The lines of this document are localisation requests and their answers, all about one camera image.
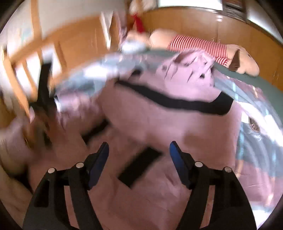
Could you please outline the large plush dog striped shirt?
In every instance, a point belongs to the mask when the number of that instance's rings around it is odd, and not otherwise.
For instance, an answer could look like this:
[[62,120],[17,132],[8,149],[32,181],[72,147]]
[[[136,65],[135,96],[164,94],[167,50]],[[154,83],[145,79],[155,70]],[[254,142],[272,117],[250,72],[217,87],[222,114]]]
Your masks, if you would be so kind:
[[129,31],[127,40],[141,42],[149,49],[166,49],[172,52],[185,52],[201,49],[214,57],[215,61],[239,74],[259,75],[259,66],[243,47],[234,44],[222,44],[197,37],[177,34],[175,31],[156,29],[151,34]]

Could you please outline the red cloth on headboard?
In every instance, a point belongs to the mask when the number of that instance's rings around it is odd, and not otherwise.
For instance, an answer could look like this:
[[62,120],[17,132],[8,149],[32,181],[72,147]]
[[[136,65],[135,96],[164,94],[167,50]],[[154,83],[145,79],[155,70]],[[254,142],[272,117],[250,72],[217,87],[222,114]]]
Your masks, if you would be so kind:
[[133,18],[133,30],[140,34],[144,33],[145,29],[141,17],[139,17],[138,14],[134,14],[132,15],[132,18]]

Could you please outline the pink hooded jacket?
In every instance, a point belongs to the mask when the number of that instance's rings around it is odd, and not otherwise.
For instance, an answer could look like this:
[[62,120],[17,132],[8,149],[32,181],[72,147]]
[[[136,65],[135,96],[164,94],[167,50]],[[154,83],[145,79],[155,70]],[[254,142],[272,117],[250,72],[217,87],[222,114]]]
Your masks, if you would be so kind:
[[[1,229],[23,229],[50,168],[84,162],[103,142],[109,156],[88,191],[102,229],[177,229],[191,191],[171,159],[171,142],[208,168],[230,167],[236,175],[243,108],[215,87],[213,64],[201,50],[179,53],[155,72],[106,80],[62,112],[43,86],[31,115],[15,118],[1,136]],[[70,224],[79,229],[70,188],[64,192]]]

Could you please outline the light blue neck pillow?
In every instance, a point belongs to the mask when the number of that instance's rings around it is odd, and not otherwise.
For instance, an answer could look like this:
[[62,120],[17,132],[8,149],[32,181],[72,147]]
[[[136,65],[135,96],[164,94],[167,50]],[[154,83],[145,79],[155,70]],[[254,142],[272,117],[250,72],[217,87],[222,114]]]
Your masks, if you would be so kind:
[[139,41],[125,41],[121,46],[121,52],[125,54],[139,53],[146,49],[146,44]]

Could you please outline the wooden cabinet wall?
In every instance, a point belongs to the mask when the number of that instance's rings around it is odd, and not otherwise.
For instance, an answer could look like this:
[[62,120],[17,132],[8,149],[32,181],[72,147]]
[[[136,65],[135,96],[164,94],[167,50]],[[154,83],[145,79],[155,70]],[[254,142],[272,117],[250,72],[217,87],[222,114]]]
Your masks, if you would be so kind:
[[214,10],[164,7],[141,15],[148,32],[163,28],[222,44],[244,47],[259,65],[260,76],[282,90],[282,44],[251,22],[242,22]]

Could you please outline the wooden left bed board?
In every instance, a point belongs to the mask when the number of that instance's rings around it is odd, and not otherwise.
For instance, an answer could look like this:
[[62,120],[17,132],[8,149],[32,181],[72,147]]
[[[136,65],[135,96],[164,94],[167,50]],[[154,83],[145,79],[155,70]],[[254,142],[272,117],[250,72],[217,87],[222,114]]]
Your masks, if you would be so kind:
[[48,81],[55,88],[75,70],[119,48],[119,18],[101,14],[63,26],[46,38],[36,38],[15,54],[3,54],[3,67],[20,109],[29,113],[29,101],[35,101],[43,62],[52,62]]

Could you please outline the green bed mattress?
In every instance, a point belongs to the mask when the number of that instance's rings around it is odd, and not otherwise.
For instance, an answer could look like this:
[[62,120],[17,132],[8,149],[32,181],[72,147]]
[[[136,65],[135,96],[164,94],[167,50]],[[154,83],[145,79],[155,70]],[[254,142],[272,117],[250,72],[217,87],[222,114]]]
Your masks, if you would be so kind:
[[[153,57],[154,60],[157,58],[171,58],[176,55],[176,52],[170,52],[166,50],[148,50],[144,54]],[[264,80],[262,77],[251,77],[247,74],[239,74],[237,72],[232,72],[224,66],[214,63],[214,67],[221,72],[222,74],[229,76],[231,78],[242,81],[246,84],[253,85],[256,88],[260,88],[266,97],[269,100],[274,110],[277,112],[278,116],[282,120],[282,92],[276,87],[272,86],[268,81]]]

